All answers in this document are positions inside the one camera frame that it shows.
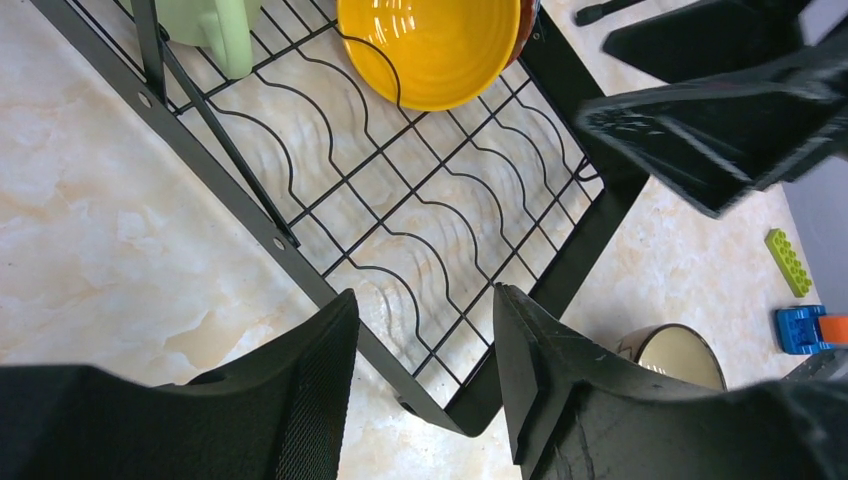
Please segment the lego brick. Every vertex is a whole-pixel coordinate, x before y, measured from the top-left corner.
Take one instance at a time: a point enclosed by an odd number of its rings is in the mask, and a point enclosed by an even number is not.
[[[792,294],[796,298],[803,298],[810,293],[813,281],[807,275],[807,271],[801,267],[798,255],[792,249],[792,243],[786,238],[786,232],[779,228],[773,228],[766,236],[766,246],[774,257],[780,273],[789,284]]]
[[[819,317],[819,330],[823,341],[848,345],[848,317]]]
[[[785,308],[775,312],[778,339],[784,352],[812,355],[834,346],[822,339],[819,317],[827,314],[822,305]]]

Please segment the orange lego brick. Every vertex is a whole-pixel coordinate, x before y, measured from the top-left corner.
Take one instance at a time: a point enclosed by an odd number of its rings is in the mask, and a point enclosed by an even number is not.
[[[848,317],[825,315],[819,317],[822,340],[827,343],[848,345]]]

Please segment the gray wall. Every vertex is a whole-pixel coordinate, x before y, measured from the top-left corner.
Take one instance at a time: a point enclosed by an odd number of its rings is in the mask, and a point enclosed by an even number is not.
[[[848,0],[814,0],[801,15],[806,42],[818,43],[846,14]],[[848,314],[848,161],[830,158],[783,189],[819,298]]]

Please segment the wire rack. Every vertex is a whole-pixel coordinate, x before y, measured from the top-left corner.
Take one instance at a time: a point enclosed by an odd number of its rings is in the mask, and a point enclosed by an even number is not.
[[[127,10],[68,4],[144,80]],[[603,181],[519,62],[472,102],[422,113],[359,78],[332,0],[266,0],[252,37],[240,80],[169,44],[214,119],[170,71],[167,109],[446,406],[491,350],[493,286],[531,290]]]

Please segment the black handle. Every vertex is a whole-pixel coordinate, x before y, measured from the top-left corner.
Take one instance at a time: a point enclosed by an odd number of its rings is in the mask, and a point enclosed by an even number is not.
[[[627,7],[632,7],[637,3],[642,3],[645,0],[610,0],[606,3],[597,5],[589,5],[583,7],[574,14],[574,24],[578,27],[585,27],[591,23],[595,23],[605,16],[615,13],[619,10],[624,10]]]

